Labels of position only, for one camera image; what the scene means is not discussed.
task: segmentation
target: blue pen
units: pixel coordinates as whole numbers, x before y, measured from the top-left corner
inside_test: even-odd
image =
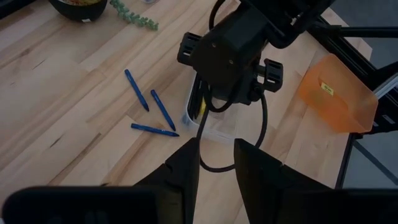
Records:
[[[130,84],[132,86],[132,88],[134,89],[134,91],[136,92],[137,96],[138,96],[138,100],[141,102],[142,106],[145,108],[145,110],[149,111],[149,107],[147,102],[144,99],[144,96],[141,94],[141,91],[139,91],[137,83],[134,81],[134,79],[131,76],[131,73],[128,69],[126,69],[124,71],[124,73],[126,74],[127,79],[130,81]]]
[[[180,136],[179,134],[171,132],[171,131],[152,128],[152,127],[148,127],[148,126],[144,126],[144,125],[140,125],[140,124],[131,124],[131,128],[138,129],[141,131],[149,131],[149,132],[156,133],[156,134],[164,134],[164,135],[172,136],[172,137]]]
[[[172,118],[169,116],[166,108],[164,107],[163,103],[159,99],[159,96],[156,94],[155,90],[151,90],[150,93],[154,97],[154,99],[155,99],[155,101],[157,103],[157,106],[159,106],[164,118],[166,118],[166,121],[168,122],[170,127],[173,129],[173,131],[175,131],[175,125],[174,125],[174,123],[172,121]]]

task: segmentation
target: black cable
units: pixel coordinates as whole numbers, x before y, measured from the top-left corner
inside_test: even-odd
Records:
[[[209,18],[209,30],[212,30],[212,28],[214,28],[214,19],[216,17],[217,11],[220,9],[221,5],[224,2],[225,2],[225,0],[217,0],[216,4],[214,5],[213,9],[211,10],[210,18]]]
[[[256,147],[260,147],[262,141],[264,140],[264,136],[266,135],[266,131],[267,131],[268,112],[267,112],[267,101],[266,101],[266,97],[264,96],[264,92],[261,93],[261,106],[262,106],[262,125],[261,125],[261,132],[260,132],[259,139],[256,142]],[[199,142],[200,142],[201,136],[203,134],[203,130],[205,128],[205,124],[206,124],[206,120],[207,120],[208,115],[209,115],[209,108],[206,105],[205,112],[204,112],[204,114],[202,116],[202,119],[201,119],[200,124],[199,124],[199,129],[198,129],[198,132],[197,132],[197,138],[199,139]],[[200,156],[200,165],[205,170],[207,170],[209,172],[214,172],[214,173],[227,172],[227,171],[235,169],[235,164],[232,164],[232,165],[227,166],[227,167],[221,167],[221,168],[210,167],[207,164],[205,164],[205,162],[203,161],[201,156]]]
[[[232,87],[227,102],[222,107],[216,108],[211,102],[212,95],[211,95],[211,90],[207,88],[208,83],[206,81],[202,81],[202,84],[203,84],[202,92],[203,92],[203,98],[205,99],[205,103],[207,107],[209,107],[209,110],[214,113],[221,113],[226,111],[235,102],[241,88],[241,81],[239,80],[238,82],[236,82],[234,87]]]
[[[264,92],[261,93],[261,108],[262,108],[262,124],[261,124],[261,132],[259,139],[256,142],[256,147],[260,147],[264,137],[266,136],[267,132],[267,125],[268,125],[268,108],[267,108],[267,100]]]

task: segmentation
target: clear plastic container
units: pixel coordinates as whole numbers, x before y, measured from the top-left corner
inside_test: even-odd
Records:
[[[188,104],[192,94],[194,82],[195,79],[193,79],[192,87],[188,93],[187,103],[185,104],[182,115],[182,123],[192,134],[196,135],[199,129],[201,115],[199,115],[198,119],[191,119],[188,114]],[[213,99],[212,102],[215,106],[220,106],[225,103],[225,101],[216,99]],[[202,136],[204,138],[221,143],[232,144],[236,135],[236,117],[238,109],[239,105],[232,104],[226,111],[222,113],[209,112]]]
[[[377,97],[333,54],[308,70],[298,94],[337,133],[372,129]]]

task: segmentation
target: orange plastic bin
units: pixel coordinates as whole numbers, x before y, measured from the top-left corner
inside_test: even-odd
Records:
[[[372,129],[377,97],[333,54],[308,70],[298,94],[337,133]]]

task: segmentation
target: yellow label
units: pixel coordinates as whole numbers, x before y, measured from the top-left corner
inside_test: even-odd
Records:
[[[321,84],[321,88],[332,96],[335,93],[335,91],[332,88],[330,88],[330,86],[326,85],[324,82]]]
[[[206,109],[205,99],[202,98],[199,114],[203,115],[205,113],[205,109]]]

